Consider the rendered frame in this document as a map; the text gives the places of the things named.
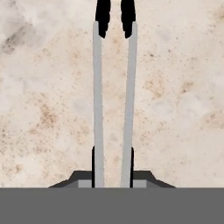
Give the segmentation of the grey tongs with black tips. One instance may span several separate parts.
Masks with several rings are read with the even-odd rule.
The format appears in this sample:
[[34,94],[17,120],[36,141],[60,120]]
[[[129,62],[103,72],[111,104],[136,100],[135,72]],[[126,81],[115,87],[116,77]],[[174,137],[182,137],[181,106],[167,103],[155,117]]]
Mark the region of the grey tongs with black tips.
[[[111,0],[97,0],[93,24],[94,69],[94,187],[104,187],[103,115],[102,115],[102,39],[110,21]],[[134,186],[134,149],[132,134],[137,65],[137,22],[135,0],[121,0],[121,21],[124,37],[129,41],[126,99],[122,145],[121,187]]]

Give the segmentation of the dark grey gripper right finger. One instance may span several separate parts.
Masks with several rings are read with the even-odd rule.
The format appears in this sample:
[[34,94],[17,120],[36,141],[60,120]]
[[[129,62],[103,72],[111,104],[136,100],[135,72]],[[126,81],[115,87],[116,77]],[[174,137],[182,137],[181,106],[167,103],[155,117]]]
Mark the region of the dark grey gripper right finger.
[[135,171],[134,170],[134,148],[131,148],[130,162],[130,188],[156,188],[167,187],[173,188],[173,185],[167,184],[162,180],[156,179],[151,171]]

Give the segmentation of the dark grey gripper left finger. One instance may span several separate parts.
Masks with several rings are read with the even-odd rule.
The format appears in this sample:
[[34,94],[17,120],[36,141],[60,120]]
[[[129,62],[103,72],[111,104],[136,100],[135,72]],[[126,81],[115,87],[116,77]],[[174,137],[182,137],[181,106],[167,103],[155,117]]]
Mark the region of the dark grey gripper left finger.
[[74,171],[69,179],[63,180],[51,188],[94,188],[95,187],[95,149],[92,149],[91,170]]

